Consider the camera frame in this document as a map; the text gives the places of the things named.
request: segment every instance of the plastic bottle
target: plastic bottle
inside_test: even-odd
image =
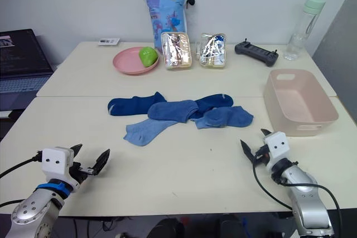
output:
[[[296,24],[294,33],[284,52],[284,58],[296,60],[304,48],[305,41],[309,37],[322,8],[325,5],[323,0],[306,0],[303,7],[303,14]]]

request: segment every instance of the game controller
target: game controller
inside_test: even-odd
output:
[[[244,42],[237,44],[234,47],[234,51],[236,54],[245,54],[259,61],[263,61],[268,67],[273,66],[279,56],[277,50],[268,51],[263,48],[254,46],[250,42],[248,42],[247,39],[245,39]]]

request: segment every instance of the white table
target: white table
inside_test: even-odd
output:
[[[83,143],[75,158],[91,166],[111,149],[102,173],[87,179],[72,194],[62,216],[129,216],[180,213],[283,211],[256,184],[252,165],[239,139],[260,147],[260,128],[272,129],[263,98],[234,98],[254,117],[246,128],[197,130],[193,122],[176,124],[145,147],[123,139],[125,125],[146,115],[110,116],[110,97],[36,98],[0,143],[0,172],[45,147]],[[289,137],[292,161],[310,172],[336,196],[341,208],[357,207],[355,164],[357,128],[337,98],[331,98],[340,117],[315,137]],[[288,202],[286,189],[274,184],[264,167],[262,183]],[[40,163],[31,163],[0,180],[0,203],[26,198],[45,177]],[[320,196],[334,209],[330,197]],[[14,206],[0,209],[11,213]]]
[[[202,68],[193,60],[188,70],[167,71],[162,62],[140,76],[121,74],[113,67],[114,56],[127,48],[153,46],[152,43],[120,42],[116,47],[99,47],[82,42],[61,64],[37,96],[149,96],[159,91],[167,100],[182,100],[226,93],[232,97],[263,96],[268,74],[273,69],[305,69],[312,72],[328,96],[336,92],[327,82],[309,54],[304,51],[296,61],[282,57],[285,45],[262,45],[278,49],[279,58],[272,67],[248,56],[236,55],[234,45],[226,50],[227,65],[222,70]]]

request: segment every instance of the clear plastic bag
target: clear plastic bag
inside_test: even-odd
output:
[[[167,69],[186,68],[192,64],[189,36],[183,32],[161,34],[162,53]]]
[[[222,68],[225,66],[225,34],[202,33],[196,43],[196,57],[203,67]]]

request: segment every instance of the black cable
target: black cable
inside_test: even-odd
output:
[[[28,159],[26,161],[23,161],[22,163],[17,164],[16,166],[13,166],[13,167],[9,168],[8,170],[2,172],[0,174],[0,178],[2,178],[3,176],[9,174],[10,172],[14,171],[15,169],[24,166],[25,164],[28,164],[28,163],[31,163],[31,162],[37,162],[37,161],[41,161],[41,160],[42,160],[42,151],[39,151],[39,152],[37,152],[37,154],[34,157],[32,157],[32,158],[30,158],[30,159]]]
[[[74,237],[78,238],[77,222],[75,218],[73,219],[73,225],[74,225]]]
[[[337,213],[339,215],[339,238],[342,238],[342,214],[341,214],[341,210],[340,210],[340,206],[339,203],[337,202],[335,196],[332,194],[332,192],[327,189],[326,187],[319,185],[319,184],[313,184],[313,183],[295,183],[295,184],[288,184],[288,183],[280,183],[280,185],[282,186],[286,186],[286,187],[316,187],[316,188],[320,188],[325,190],[332,198],[332,200],[335,203],[336,209],[337,209]]]
[[[115,229],[115,226],[114,226],[114,228],[112,228],[112,227],[113,227],[113,224],[114,224],[114,221],[112,220],[112,221],[110,222],[110,226],[108,227],[107,224],[105,224],[105,222],[102,221],[102,229],[103,229],[103,231],[112,231],[112,230],[114,230],[114,229]]]
[[[267,189],[265,189],[263,187],[263,185],[260,183],[258,176],[257,176],[257,172],[255,171],[255,168],[257,166],[257,158],[258,158],[258,153],[255,154],[254,158],[253,158],[253,174],[254,174],[254,178],[257,181],[257,184],[260,186],[260,188],[268,195],[270,196],[274,201],[278,202],[280,205],[286,207],[289,210],[292,210],[291,206],[288,206],[287,204],[283,203],[282,201],[280,201],[279,199],[276,199],[270,192],[268,192]]]
[[[2,172],[2,173],[0,174],[0,178],[2,178],[3,176],[9,174],[11,171],[14,171],[15,169],[17,169],[17,168],[19,168],[19,167],[22,167],[22,166],[24,166],[25,164],[28,164],[28,163],[31,163],[31,162],[33,162],[32,158],[29,159],[29,160],[23,161],[22,163],[17,164],[16,166],[14,166],[14,167],[12,167],[12,168],[9,168],[8,170],[6,170],[6,171],[4,171],[4,172]]]
[[[3,206],[11,205],[13,203],[21,203],[23,200],[25,200],[25,199],[13,200],[13,201],[8,201],[8,202],[5,202],[5,203],[2,203],[2,204],[0,204],[0,208],[3,207]]]
[[[89,223],[90,223],[90,221],[88,220],[87,221],[87,238],[89,238]]]

